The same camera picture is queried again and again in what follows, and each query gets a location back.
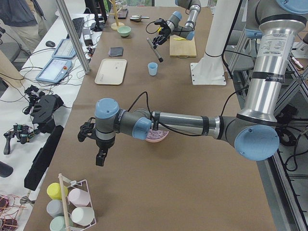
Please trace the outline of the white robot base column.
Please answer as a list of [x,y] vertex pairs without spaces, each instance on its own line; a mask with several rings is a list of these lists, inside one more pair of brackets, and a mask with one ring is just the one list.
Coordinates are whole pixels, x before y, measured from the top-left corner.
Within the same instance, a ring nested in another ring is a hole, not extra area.
[[205,54],[198,63],[191,63],[193,85],[226,85],[222,62],[223,51],[240,6],[239,0],[217,1]]

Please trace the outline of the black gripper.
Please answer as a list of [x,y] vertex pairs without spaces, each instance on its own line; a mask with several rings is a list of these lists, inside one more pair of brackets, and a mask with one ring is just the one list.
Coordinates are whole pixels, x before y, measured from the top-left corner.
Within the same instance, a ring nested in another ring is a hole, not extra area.
[[108,149],[111,148],[115,143],[115,137],[112,137],[108,140],[102,140],[97,138],[96,139],[96,145],[99,147],[99,152],[96,155],[96,162],[95,164],[97,166],[103,167],[105,159],[108,154]]
[[158,33],[159,35],[153,39],[153,48],[157,49],[158,46],[161,46],[166,42],[171,32],[174,30],[174,24],[171,21],[166,21],[162,18],[155,20],[154,24],[161,27],[161,30]]

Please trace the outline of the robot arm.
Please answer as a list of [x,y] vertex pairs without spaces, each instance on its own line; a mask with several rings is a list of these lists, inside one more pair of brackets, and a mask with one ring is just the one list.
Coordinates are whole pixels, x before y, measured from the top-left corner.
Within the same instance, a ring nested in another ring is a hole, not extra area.
[[188,10],[188,18],[184,26],[180,25],[182,14],[179,11],[174,13],[165,20],[159,18],[154,24],[161,27],[158,36],[153,38],[152,47],[156,49],[164,44],[171,35],[176,35],[186,40],[192,40],[195,35],[195,24],[198,14],[201,12],[201,3],[199,0],[176,0],[175,4]]
[[104,165],[117,133],[144,140],[150,130],[159,129],[223,140],[253,161],[273,156],[279,147],[274,110],[294,39],[307,20],[305,0],[249,1],[246,28],[259,30],[262,38],[244,108],[236,116],[207,117],[149,109],[129,112],[112,98],[97,101],[93,134],[99,147],[96,165]]

